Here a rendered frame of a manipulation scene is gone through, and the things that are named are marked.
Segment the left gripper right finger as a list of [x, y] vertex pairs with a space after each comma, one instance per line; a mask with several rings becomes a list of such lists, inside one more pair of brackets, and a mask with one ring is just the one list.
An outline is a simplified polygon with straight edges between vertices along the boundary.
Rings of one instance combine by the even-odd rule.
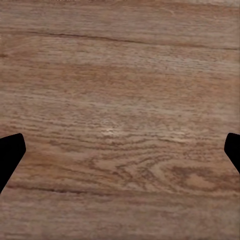
[[224, 151], [240, 173], [240, 135], [229, 133], [227, 135]]

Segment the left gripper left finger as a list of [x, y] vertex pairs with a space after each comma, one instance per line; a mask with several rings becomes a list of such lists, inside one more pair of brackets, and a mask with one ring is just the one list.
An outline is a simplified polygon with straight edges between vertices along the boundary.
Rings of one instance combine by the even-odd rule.
[[0, 193], [26, 152], [22, 133], [0, 138]]

